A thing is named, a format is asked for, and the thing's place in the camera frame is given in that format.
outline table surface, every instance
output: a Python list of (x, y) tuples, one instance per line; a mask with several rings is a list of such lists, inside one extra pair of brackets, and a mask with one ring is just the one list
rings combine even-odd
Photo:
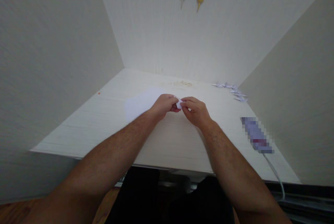
[[(155, 101), (159, 93), (194, 96), (206, 103), (210, 116), (264, 180), (277, 181), (270, 166), (255, 151), (240, 117), (255, 117), (247, 103), (234, 100), (229, 89), (159, 74), (123, 69), (31, 151), (83, 158)], [(300, 183), (272, 143), (268, 157), (284, 182)], [(136, 165), (213, 173), (200, 131), (183, 112), (168, 113), (140, 151)]]

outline floor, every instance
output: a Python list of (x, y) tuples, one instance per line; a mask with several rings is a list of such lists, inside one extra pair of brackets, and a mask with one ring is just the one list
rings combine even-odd
[[(114, 187), (111, 189), (102, 200), (93, 224), (103, 224), (108, 217), (108, 214), (114, 204), (116, 197), (119, 192), (119, 187)], [(17, 224), (22, 221), (25, 216), (31, 211), (31, 209), (40, 201), (41, 199), (21, 201), (15, 203), (9, 203), (0, 206), (0, 223), (2, 224)]]

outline white wall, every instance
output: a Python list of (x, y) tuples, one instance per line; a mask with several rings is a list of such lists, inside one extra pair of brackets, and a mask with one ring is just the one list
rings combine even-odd
[(303, 184), (334, 186), (334, 0), (316, 0), (241, 85)]
[(0, 0), (0, 203), (43, 195), (75, 165), (27, 150), (123, 69), (102, 0)]
[(103, 0), (124, 66), (241, 84), (314, 0)]

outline leg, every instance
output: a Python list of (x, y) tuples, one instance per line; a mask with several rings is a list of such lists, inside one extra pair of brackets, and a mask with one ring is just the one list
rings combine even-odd
[(174, 223), (234, 223), (233, 208), (216, 177), (206, 177), (191, 194), (174, 201), (169, 209)]
[(105, 223), (156, 223), (159, 175), (157, 169), (131, 167)]

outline white cable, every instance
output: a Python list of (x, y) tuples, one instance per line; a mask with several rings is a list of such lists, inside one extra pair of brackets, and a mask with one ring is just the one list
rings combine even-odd
[(265, 153), (263, 153), (263, 156), (265, 157), (265, 159), (267, 160), (267, 162), (268, 162), (268, 164), (269, 164), (269, 166), (270, 166), (270, 168), (271, 168), (271, 170), (274, 172), (274, 174), (275, 174), (275, 176), (276, 176), (276, 178), (279, 180), (279, 183), (281, 184), (281, 188), (282, 188), (282, 194), (283, 194), (283, 197), (282, 197), (282, 199), (280, 199), (279, 201), (281, 201), (281, 200), (285, 200), (285, 192), (284, 192), (284, 187), (283, 187), (283, 183), (282, 183), (282, 181), (281, 181), (281, 179), (279, 178), (279, 176), (278, 176), (278, 173), (277, 173), (277, 171), (276, 171), (276, 169), (274, 168), (274, 166), (271, 164), (271, 162), (270, 162), (270, 160), (268, 159), (268, 157), (265, 155)]

